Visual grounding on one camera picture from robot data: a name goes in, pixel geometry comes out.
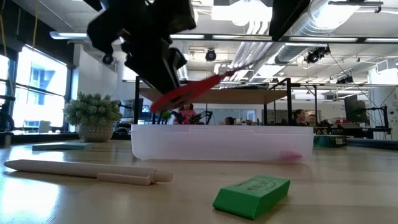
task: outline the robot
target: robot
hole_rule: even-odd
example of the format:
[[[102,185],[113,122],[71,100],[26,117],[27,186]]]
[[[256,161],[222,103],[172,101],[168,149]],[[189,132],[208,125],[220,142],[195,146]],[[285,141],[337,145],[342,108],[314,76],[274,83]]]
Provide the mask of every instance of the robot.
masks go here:
[[[125,66],[141,80],[166,94],[180,87],[177,70],[185,60],[170,48],[171,34],[196,28],[190,0],[84,0],[103,11],[88,24],[93,47],[102,51],[103,63],[113,62],[112,43],[122,38]]]

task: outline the wooden table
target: wooden table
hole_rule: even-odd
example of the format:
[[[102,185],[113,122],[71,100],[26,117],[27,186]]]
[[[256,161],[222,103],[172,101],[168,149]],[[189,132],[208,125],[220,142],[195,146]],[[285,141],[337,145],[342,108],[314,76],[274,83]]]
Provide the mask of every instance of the wooden table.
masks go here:
[[[157,167],[174,181],[148,187],[61,175],[12,172],[9,159],[45,159]],[[316,149],[303,164],[140,161],[129,141],[87,151],[0,149],[0,223],[397,223],[398,152]],[[219,212],[221,187],[253,175],[292,180],[289,197],[256,221]]]

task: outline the transparent container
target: transparent container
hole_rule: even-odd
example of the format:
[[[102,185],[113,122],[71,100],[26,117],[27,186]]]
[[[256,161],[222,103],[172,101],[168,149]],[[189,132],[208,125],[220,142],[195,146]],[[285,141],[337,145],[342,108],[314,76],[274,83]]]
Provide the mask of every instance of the transparent container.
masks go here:
[[[287,126],[132,125],[140,159],[278,161],[312,155],[313,128]]]

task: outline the plant pot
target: plant pot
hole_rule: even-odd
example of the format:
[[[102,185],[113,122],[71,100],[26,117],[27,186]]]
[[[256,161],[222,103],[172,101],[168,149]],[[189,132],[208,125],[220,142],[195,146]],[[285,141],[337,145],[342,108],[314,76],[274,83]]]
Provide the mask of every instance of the plant pot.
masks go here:
[[[99,124],[80,124],[79,138],[85,142],[106,142],[112,138],[113,122],[105,125]]]

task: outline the white pen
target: white pen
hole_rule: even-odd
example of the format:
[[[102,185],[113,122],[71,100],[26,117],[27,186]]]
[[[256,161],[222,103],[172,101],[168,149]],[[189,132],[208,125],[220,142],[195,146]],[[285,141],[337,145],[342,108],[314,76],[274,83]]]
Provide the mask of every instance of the white pen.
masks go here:
[[[171,182],[173,179],[172,173],[158,171],[155,168],[107,164],[19,159],[15,161],[7,161],[4,165],[18,171],[90,177],[96,178],[100,181],[124,184],[149,185],[156,182]]]

